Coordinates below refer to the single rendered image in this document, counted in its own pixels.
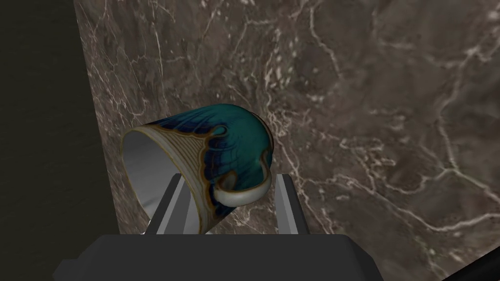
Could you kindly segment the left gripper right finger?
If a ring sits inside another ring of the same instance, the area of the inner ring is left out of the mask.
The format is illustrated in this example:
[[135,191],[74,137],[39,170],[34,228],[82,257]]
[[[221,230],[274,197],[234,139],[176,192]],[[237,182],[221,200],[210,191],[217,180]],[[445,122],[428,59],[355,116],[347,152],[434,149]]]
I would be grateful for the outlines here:
[[288,174],[276,175],[275,214],[278,234],[309,234],[296,188]]

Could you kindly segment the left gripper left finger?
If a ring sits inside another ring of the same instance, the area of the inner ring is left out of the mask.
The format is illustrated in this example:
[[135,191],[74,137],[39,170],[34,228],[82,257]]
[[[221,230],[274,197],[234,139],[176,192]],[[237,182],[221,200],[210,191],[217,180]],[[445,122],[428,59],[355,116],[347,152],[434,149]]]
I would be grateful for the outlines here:
[[199,234],[199,216],[188,184],[175,174],[156,208],[145,234]]

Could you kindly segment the teal and cream mug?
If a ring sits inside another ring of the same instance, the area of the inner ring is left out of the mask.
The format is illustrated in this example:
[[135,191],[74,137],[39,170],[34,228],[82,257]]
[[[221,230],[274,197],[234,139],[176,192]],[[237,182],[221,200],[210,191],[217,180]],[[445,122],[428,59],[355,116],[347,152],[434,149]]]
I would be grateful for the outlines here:
[[199,234],[208,233],[236,207],[267,194],[272,153],[272,134],[265,122],[232,104],[205,106],[134,127],[121,143],[127,179],[149,221],[179,173],[197,207]]

